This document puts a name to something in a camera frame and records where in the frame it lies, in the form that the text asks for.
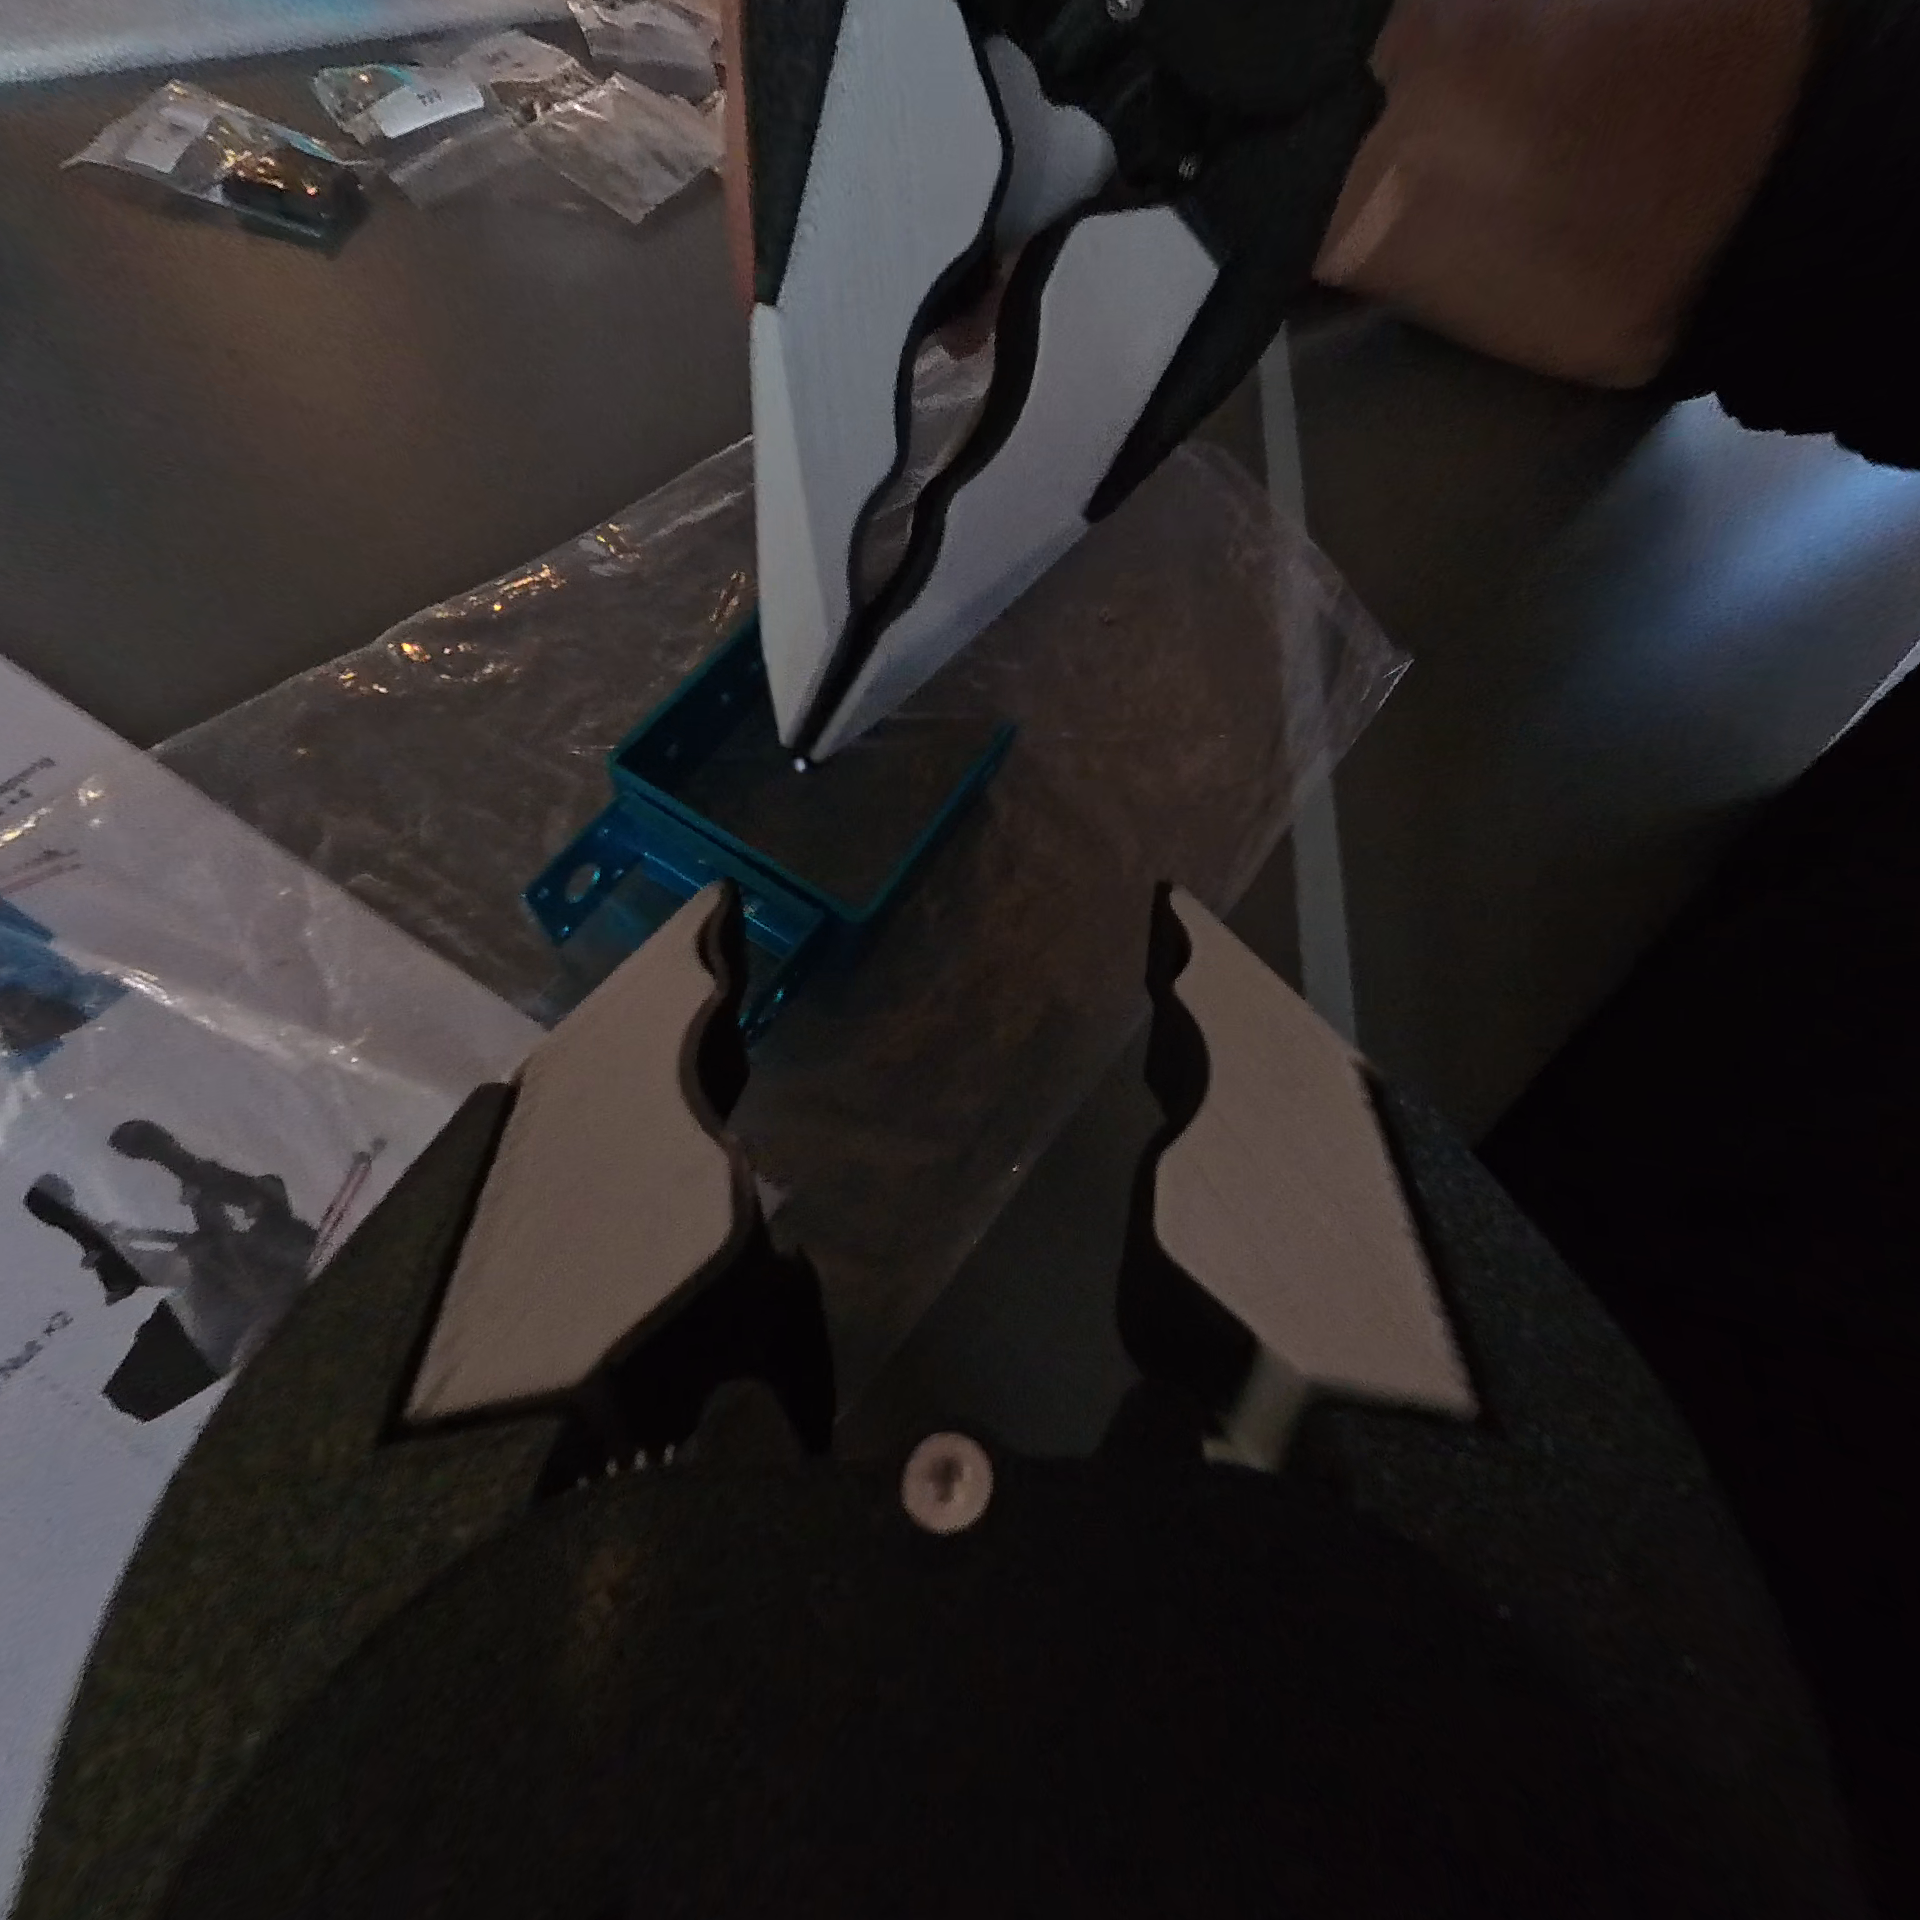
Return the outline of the assembly instruction booklet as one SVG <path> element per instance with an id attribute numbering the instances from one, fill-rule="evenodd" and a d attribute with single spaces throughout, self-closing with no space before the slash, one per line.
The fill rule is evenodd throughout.
<path id="1" fill-rule="evenodd" d="M 4 1881 L 228 1379 L 535 1025 L 4 662 Z"/>

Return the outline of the short blue U bracket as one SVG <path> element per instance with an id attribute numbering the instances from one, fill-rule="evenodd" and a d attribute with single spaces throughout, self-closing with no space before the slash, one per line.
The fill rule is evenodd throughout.
<path id="1" fill-rule="evenodd" d="M 654 799 L 607 805 L 526 889 L 532 920 L 558 951 L 543 1011 L 569 1012 L 717 880 L 737 897 L 735 1023 L 756 1043 L 825 960 L 827 908 L 767 854 L 695 811 Z"/>

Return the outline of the person's dark clothing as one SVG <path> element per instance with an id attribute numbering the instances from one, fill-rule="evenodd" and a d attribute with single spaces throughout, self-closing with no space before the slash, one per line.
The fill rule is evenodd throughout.
<path id="1" fill-rule="evenodd" d="M 1481 1143 L 1694 1428 L 1915 1916 L 1918 676 L 1768 798 Z"/>

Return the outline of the long blue U bracket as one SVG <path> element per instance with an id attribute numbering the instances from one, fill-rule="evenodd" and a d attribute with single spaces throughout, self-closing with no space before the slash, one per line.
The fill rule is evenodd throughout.
<path id="1" fill-rule="evenodd" d="M 614 789 L 695 811 L 792 872 L 841 927 L 876 927 L 997 774 L 1016 726 L 912 712 L 792 772 L 761 623 L 734 631 L 614 748 Z"/>

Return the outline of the white foam board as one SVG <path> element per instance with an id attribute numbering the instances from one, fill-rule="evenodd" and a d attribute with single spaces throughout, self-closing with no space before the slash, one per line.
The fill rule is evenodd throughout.
<path id="1" fill-rule="evenodd" d="M 566 1 L 4 1 L 3 84 L 569 20 Z"/>

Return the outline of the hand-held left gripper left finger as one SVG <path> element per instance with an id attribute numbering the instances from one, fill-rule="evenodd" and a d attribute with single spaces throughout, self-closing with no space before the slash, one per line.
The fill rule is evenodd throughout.
<path id="1" fill-rule="evenodd" d="M 569 1453 L 672 1453 L 734 1382 L 830 1445 L 822 1287 L 777 1248 L 731 1113 L 737 889 L 685 901 L 527 1053 L 400 1397 L 406 1432 L 555 1414 Z"/>

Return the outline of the clear plastic bag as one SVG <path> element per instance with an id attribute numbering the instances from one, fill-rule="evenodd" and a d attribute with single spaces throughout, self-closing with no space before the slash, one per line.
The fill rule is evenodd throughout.
<path id="1" fill-rule="evenodd" d="M 517 569 L 160 743 L 173 772 L 430 951 L 555 1017 L 612 967 L 523 886 L 607 755 L 751 601 L 737 441 Z M 1012 744 L 844 967 L 753 1047 L 735 1131 L 856 1384 L 919 1321 L 1145 1017 L 1164 880 L 1222 915 L 1404 669 L 1295 524 L 1181 448 L 901 711 L 822 767 L 964 724 Z"/>

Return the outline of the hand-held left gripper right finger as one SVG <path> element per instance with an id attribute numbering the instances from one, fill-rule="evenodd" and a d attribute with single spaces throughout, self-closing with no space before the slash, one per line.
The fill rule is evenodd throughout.
<path id="1" fill-rule="evenodd" d="M 1276 1469 L 1320 1405 L 1475 1424 L 1357 1051 L 1192 893 L 1148 927 L 1159 1107 L 1119 1254 L 1119 1342 L 1211 1462 Z"/>

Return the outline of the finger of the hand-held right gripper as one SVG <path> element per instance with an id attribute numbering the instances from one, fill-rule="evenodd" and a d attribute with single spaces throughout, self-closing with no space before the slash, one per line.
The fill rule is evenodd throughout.
<path id="1" fill-rule="evenodd" d="M 905 462 L 915 352 L 984 249 L 1004 174 L 960 5 L 844 5 L 796 228 L 751 311 L 759 644 L 788 752 L 825 750 L 856 548 Z"/>
<path id="2" fill-rule="evenodd" d="M 1007 286 L 973 432 L 919 495 L 815 755 L 893 712 L 1078 543 L 1214 280 L 1175 207 L 1083 212 L 1043 236 Z"/>

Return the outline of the person's right hand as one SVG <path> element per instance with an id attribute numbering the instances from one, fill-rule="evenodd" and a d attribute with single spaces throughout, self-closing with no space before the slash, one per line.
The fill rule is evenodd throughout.
<path id="1" fill-rule="evenodd" d="M 1644 388 L 1814 47 L 1807 1 L 1397 1 L 1312 278 L 1513 368 Z"/>

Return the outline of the group of small parts bags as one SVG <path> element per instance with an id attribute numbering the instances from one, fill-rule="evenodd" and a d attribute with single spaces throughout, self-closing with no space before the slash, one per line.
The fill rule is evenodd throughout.
<path id="1" fill-rule="evenodd" d="M 627 223 L 721 157 L 721 17 L 707 1 L 574 1 L 582 51 L 462 32 L 404 60 L 324 67 L 326 118 L 419 207 L 539 172 Z"/>

